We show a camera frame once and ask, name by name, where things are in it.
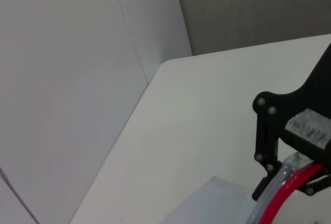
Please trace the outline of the clear red-zip document bag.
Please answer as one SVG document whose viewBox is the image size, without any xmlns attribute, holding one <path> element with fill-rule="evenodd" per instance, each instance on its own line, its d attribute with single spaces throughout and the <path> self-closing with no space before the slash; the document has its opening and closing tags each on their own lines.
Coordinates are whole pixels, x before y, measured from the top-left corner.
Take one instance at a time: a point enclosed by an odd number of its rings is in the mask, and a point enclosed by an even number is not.
<svg viewBox="0 0 331 224">
<path fill-rule="evenodd" d="M 322 170 L 321 163 L 303 158 L 299 153 L 289 156 L 268 184 L 245 224 L 272 224 L 286 199 L 314 174 Z"/>
</svg>

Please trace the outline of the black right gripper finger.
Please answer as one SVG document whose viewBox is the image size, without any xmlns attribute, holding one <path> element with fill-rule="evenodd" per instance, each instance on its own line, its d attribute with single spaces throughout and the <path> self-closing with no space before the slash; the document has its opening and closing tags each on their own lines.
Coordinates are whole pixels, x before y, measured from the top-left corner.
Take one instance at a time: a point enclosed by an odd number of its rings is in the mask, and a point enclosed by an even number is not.
<svg viewBox="0 0 331 224">
<path fill-rule="evenodd" d="M 307 196 L 313 196 L 315 193 L 329 187 L 331 187 L 331 174 L 317 172 L 300 186 L 298 191 L 305 193 Z"/>
<path fill-rule="evenodd" d="M 258 115 L 254 159 L 265 169 L 267 176 L 261 179 L 252 194 L 255 201 L 258 200 L 282 165 L 278 161 L 277 155 L 278 137 L 270 131 L 265 118 Z"/>
</svg>

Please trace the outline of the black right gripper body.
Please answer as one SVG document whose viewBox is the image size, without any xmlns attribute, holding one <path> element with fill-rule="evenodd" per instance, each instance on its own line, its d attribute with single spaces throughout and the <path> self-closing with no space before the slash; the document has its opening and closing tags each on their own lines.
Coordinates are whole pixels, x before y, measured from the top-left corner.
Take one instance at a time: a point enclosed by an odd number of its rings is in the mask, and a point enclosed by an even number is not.
<svg viewBox="0 0 331 224">
<path fill-rule="evenodd" d="M 278 140 L 314 161 L 331 162 L 331 44 L 299 89 L 261 92 L 252 107 Z"/>
</svg>

